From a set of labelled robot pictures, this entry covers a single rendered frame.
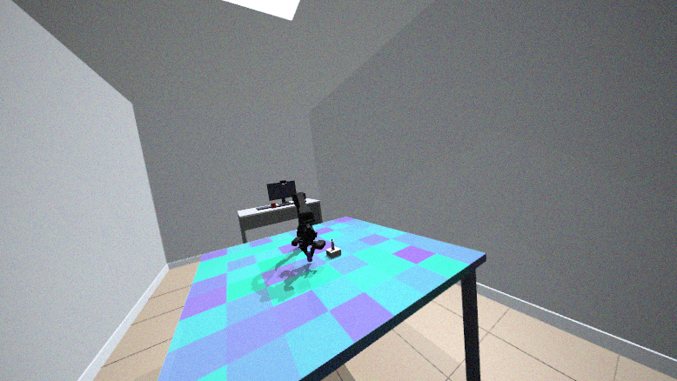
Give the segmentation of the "white block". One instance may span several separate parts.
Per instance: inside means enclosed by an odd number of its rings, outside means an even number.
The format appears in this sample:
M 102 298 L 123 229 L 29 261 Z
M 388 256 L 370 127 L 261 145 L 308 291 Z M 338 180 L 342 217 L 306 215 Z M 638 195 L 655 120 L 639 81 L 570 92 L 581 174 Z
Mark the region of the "white block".
M 341 255 L 341 249 L 334 246 L 335 250 L 332 250 L 332 248 L 326 249 L 326 255 L 330 258 L 338 257 Z

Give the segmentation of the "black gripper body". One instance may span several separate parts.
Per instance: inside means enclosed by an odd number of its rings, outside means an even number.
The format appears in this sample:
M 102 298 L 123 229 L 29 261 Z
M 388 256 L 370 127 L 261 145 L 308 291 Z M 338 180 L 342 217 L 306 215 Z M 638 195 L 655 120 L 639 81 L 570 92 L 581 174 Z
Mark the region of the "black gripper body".
M 303 239 L 302 239 L 302 237 L 303 237 Z M 308 245 L 311 245 L 312 248 L 316 248 L 317 250 L 323 250 L 323 248 L 325 247 L 325 240 L 318 240 L 318 241 L 313 241 L 313 240 L 306 240 L 304 233 L 302 233 L 301 237 L 295 237 L 292 240 L 292 246 L 297 246 L 299 244 L 300 247 L 304 247 L 305 244 L 308 244 Z

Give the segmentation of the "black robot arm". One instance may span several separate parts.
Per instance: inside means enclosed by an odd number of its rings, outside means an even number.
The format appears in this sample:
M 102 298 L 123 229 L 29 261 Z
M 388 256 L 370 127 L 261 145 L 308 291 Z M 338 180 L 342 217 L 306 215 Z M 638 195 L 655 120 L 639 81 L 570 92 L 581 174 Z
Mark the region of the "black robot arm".
M 302 233 L 304 233 L 306 240 L 315 240 L 315 237 L 318 235 L 312 227 L 312 224 L 315 224 L 315 217 L 310 207 L 306 205 L 305 200 L 306 196 L 304 192 L 297 192 L 292 195 L 292 202 L 294 202 L 298 211 L 297 237 L 301 237 Z

